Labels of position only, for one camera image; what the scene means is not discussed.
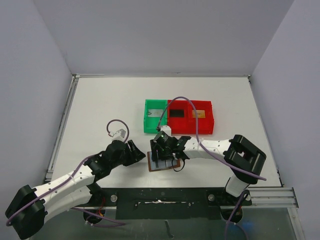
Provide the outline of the brown leather card holder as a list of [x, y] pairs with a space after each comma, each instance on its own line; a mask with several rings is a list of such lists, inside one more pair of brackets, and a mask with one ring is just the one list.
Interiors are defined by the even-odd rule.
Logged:
[[147, 152], [147, 162], [149, 172], [165, 171], [169, 169], [179, 168], [181, 166], [180, 160], [152, 160], [152, 152]]

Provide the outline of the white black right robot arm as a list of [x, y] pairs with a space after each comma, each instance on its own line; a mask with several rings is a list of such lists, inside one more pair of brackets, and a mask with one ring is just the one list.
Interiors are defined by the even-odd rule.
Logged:
[[259, 180], [267, 180], [261, 176], [266, 154], [240, 134], [232, 139], [204, 140], [191, 136], [176, 138], [160, 131], [150, 140], [150, 148], [154, 162], [192, 159], [219, 161], [233, 172], [225, 191], [236, 198], [248, 186], [257, 184]]

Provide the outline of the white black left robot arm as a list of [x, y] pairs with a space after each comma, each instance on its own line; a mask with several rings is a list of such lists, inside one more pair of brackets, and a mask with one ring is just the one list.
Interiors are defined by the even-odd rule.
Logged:
[[75, 170], [36, 187], [21, 187], [10, 202], [6, 226], [13, 227], [21, 240], [37, 233], [52, 217], [87, 204], [100, 190], [97, 181], [118, 166], [128, 167], [145, 158], [132, 140], [113, 140], [105, 150], [83, 159]]

